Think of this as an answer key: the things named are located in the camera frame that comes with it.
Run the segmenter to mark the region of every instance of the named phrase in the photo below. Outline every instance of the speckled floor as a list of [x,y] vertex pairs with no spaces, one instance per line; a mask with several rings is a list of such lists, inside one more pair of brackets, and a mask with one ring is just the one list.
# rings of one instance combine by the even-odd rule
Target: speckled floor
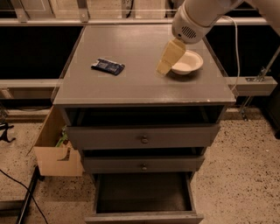
[[[201,224],[280,223],[280,141],[257,110],[244,122],[229,111],[206,160],[192,180],[192,194]],[[14,122],[9,137],[0,142],[0,169],[28,185],[36,158],[26,155],[42,126],[41,122]],[[25,189],[0,174],[0,200],[21,200]],[[84,223],[92,213],[95,188],[90,177],[45,177],[34,193],[51,224]],[[15,223],[17,217],[0,218],[0,223]],[[31,203],[27,224],[44,223]]]

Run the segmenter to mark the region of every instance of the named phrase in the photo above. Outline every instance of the drawer handle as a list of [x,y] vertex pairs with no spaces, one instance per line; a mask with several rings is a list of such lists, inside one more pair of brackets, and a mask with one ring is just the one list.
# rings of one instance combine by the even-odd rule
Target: drawer handle
[[149,142],[147,136],[142,136],[141,142],[142,142],[143,144],[147,144],[147,143]]
[[142,164],[142,171],[147,171],[148,170],[148,168],[147,168],[147,166],[146,166],[146,164]]

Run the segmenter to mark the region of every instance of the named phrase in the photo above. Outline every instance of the brown box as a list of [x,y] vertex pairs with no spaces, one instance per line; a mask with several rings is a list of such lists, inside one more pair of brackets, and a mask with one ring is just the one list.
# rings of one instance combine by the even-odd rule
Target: brown box
[[52,107],[33,146],[42,176],[81,176],[83,173],[81,156],[77,150],[55,147],[64,126],[61,113]]

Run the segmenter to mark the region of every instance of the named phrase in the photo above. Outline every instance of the white bowl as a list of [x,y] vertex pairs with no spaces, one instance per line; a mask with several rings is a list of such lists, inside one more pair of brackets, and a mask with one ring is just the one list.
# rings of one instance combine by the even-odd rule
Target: white bowl
[[203,65],[203,59],[199,54],[192,51],[185,51],[185,54],[171,67],[175,74],[189,74],[192,71],[198,70]]

